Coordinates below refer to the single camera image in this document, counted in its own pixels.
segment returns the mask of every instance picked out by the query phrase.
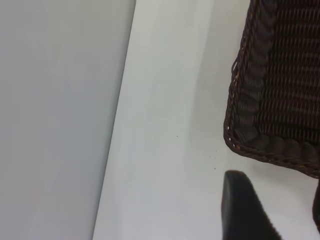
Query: wicker basket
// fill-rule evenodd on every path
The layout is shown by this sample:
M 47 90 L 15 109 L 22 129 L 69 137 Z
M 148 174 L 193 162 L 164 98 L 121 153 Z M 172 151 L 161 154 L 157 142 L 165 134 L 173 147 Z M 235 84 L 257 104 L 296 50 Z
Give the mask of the wicker basket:
M 251 0 L 231 72 L 228 147 L 318 179 L 320 0 Z M 320 226 L 318 202 L 317 191 L 313 218 Z

